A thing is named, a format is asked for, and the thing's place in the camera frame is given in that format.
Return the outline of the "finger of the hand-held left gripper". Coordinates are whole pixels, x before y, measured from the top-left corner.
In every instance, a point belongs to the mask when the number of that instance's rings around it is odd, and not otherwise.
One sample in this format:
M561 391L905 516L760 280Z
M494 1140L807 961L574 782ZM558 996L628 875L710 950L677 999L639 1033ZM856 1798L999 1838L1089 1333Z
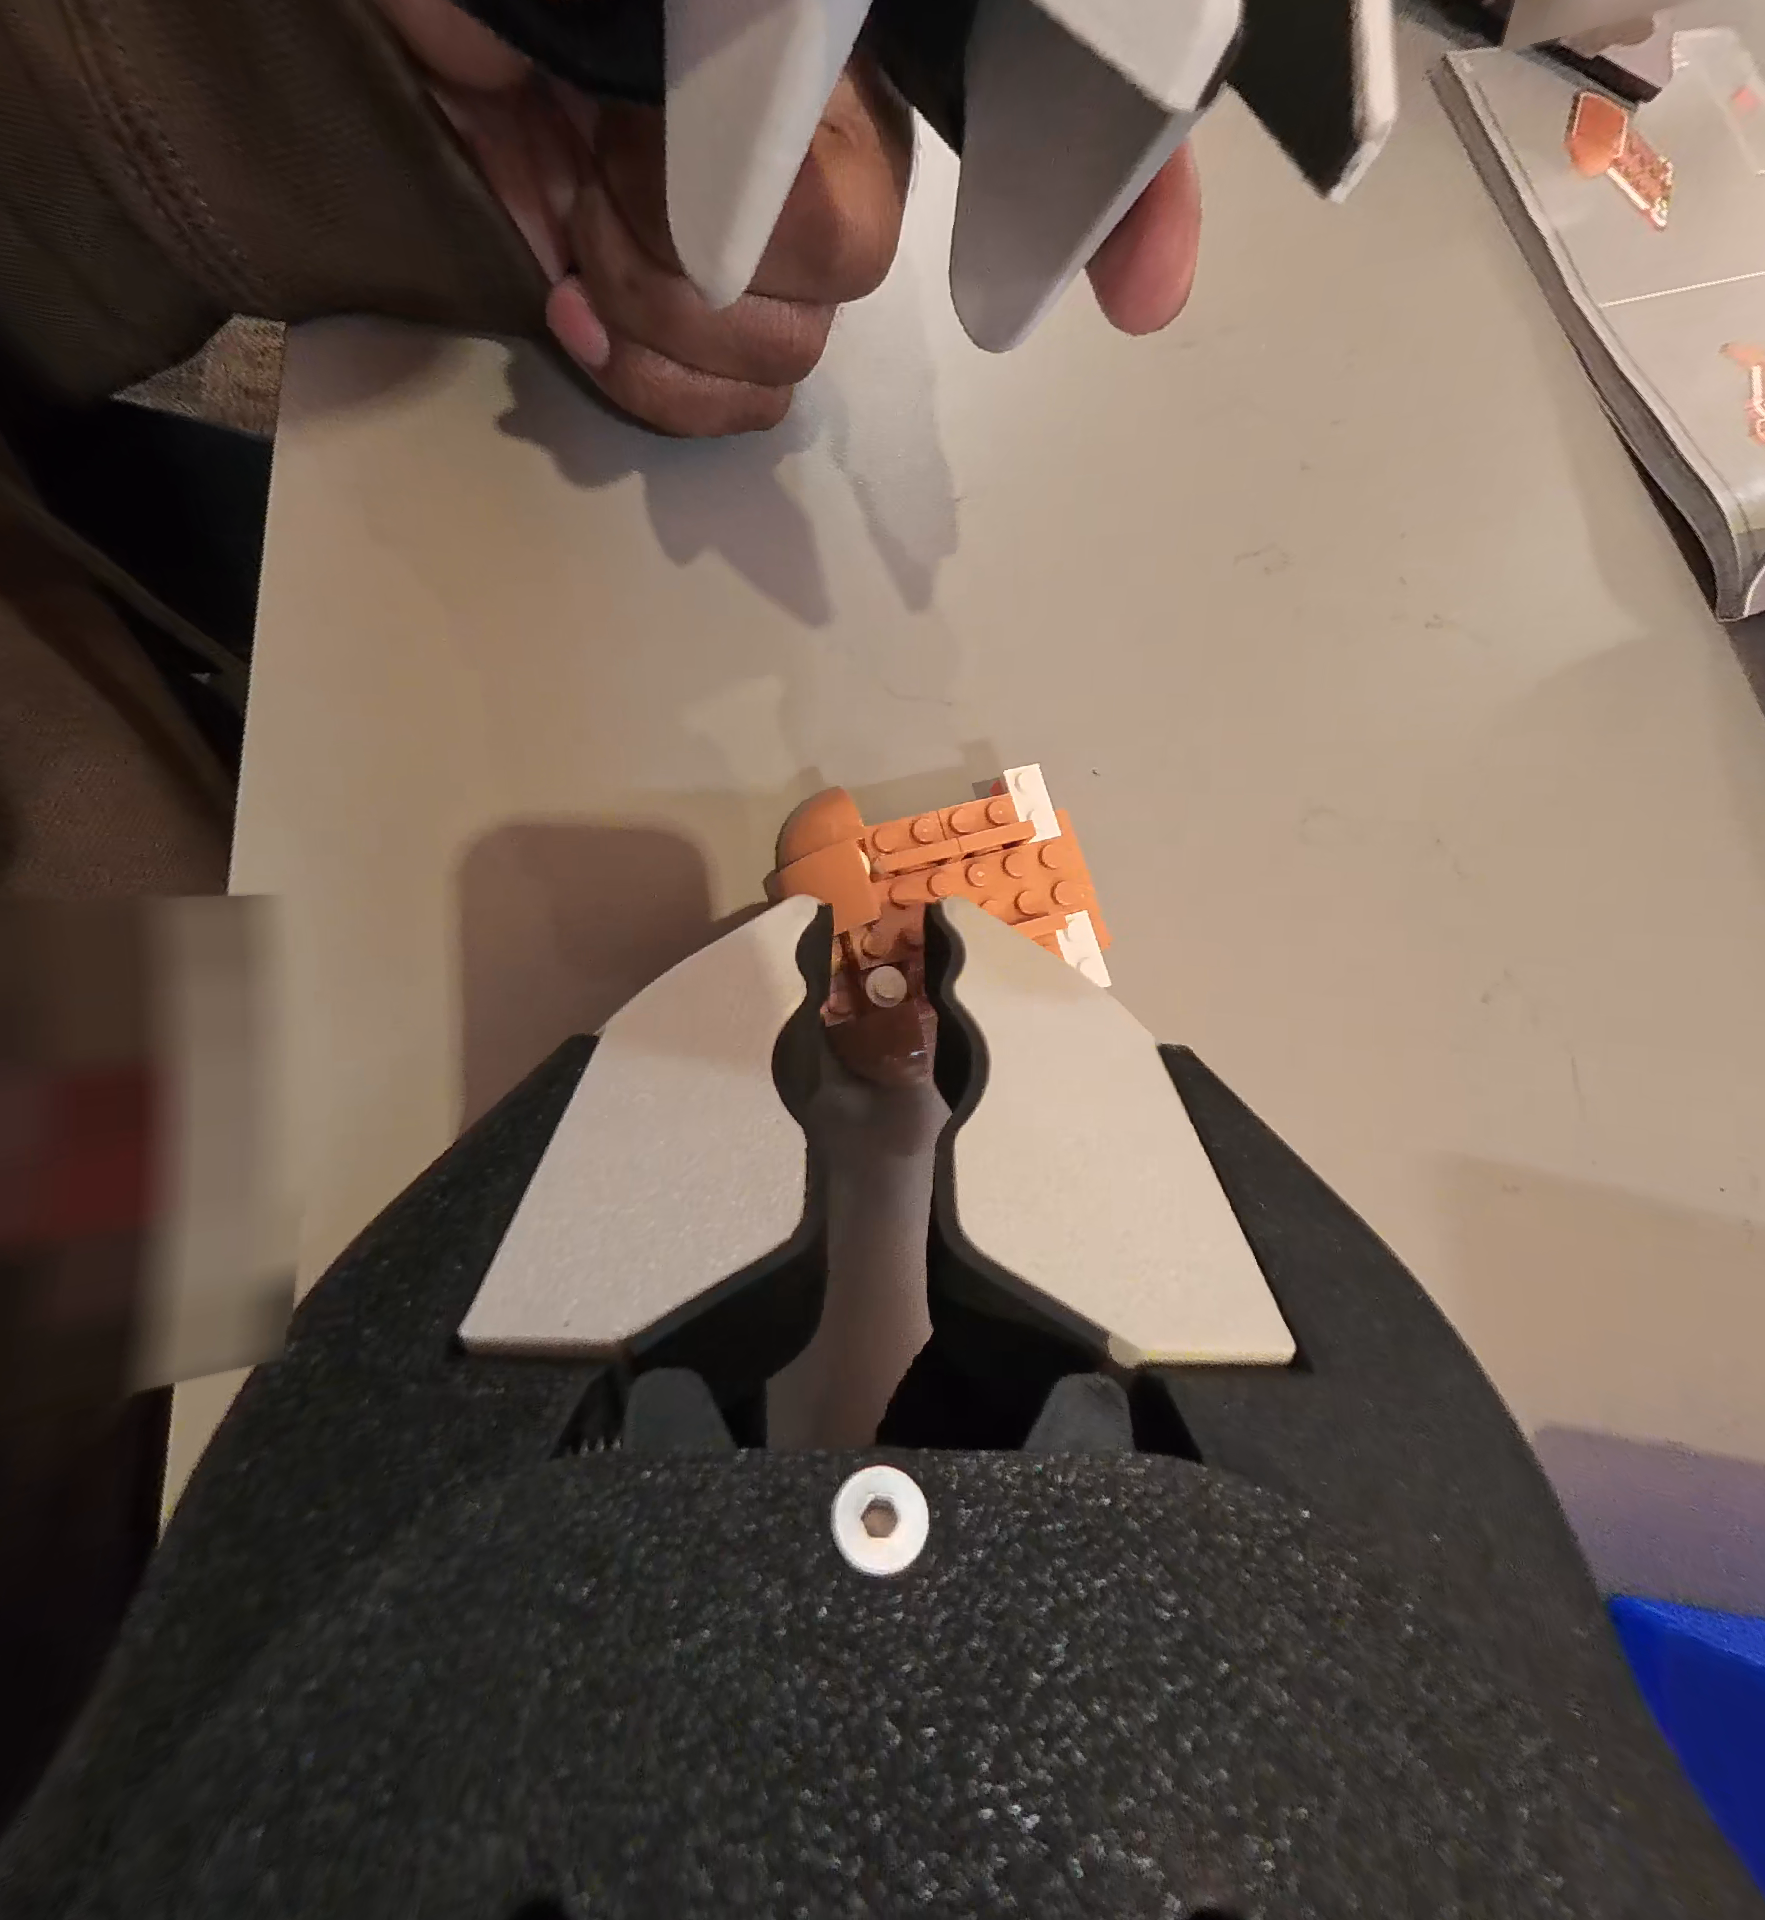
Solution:
M1220 83L1239 3L984 3L966 45L951 286L969 338L1018 347Z
M665 208L677 262L709 305L750 289L869 11L663 7Z

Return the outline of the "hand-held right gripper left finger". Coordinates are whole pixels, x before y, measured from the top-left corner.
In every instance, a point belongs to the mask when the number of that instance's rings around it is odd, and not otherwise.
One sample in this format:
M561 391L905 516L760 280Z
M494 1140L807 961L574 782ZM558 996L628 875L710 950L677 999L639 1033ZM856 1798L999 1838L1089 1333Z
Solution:
M830 937L825 903L784 900L605 1023L462 1320L469 1353L801 1353L823 1289L803 1111Z

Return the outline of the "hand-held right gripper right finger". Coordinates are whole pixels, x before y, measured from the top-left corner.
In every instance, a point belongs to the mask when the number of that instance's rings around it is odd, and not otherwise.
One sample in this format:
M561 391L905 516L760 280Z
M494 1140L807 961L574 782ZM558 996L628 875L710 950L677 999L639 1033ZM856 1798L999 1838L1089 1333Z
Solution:
M1156 1037L984 908L928 911L931 1298L1126 1369L1288 1364L1275 1294Z

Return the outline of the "person's left forearm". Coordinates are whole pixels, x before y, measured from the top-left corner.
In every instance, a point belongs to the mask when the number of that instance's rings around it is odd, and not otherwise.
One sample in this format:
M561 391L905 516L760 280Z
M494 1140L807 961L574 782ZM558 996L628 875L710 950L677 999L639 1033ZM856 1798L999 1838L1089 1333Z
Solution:
M0 404L232 318L534 333L546 299L374 5L0 3Z

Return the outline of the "person's left hand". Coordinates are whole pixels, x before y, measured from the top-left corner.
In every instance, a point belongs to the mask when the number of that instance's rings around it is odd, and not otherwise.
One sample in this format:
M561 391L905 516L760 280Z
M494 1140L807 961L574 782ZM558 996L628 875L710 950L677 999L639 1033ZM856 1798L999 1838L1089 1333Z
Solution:
M916 128L874 61L846 66L750 289L714 308L671 242L658 109L581 96L460 8L384 11L550 278L547 330L586 380L669 436L782 424L842 309L896 265Z

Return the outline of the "lego instruction booklet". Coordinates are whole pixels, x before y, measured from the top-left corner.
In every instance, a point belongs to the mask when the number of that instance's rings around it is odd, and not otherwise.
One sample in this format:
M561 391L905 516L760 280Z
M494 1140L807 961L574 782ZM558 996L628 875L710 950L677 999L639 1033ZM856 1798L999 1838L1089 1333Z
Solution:
M1538 56L1447 54L1433 85L1632 455L1707 557L1714 614L1765 614L1765 66L1672 32L1632 106Z

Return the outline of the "large blue plastic bin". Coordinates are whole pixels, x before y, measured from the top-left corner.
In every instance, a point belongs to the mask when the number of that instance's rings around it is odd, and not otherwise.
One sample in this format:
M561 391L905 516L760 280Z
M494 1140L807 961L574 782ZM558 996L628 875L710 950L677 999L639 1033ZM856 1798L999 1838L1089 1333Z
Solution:
M1646 1705L1765 1891L1765 1620L1643 1596L1609 1612Z

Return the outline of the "orange lego model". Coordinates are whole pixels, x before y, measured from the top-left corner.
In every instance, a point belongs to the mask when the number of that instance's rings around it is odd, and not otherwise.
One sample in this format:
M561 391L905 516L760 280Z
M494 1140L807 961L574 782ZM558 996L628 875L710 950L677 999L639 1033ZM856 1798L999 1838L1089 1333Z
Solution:
M764 880L777 903L832 908L834 947L822 1026L842 1070L879 1088L934 1072L938 1012L924 980L924 917L972 902L1099 986L1111 986L1111 931L1073 828L1039 765L1003 770L961 803L866 819L850 791L800 803Z

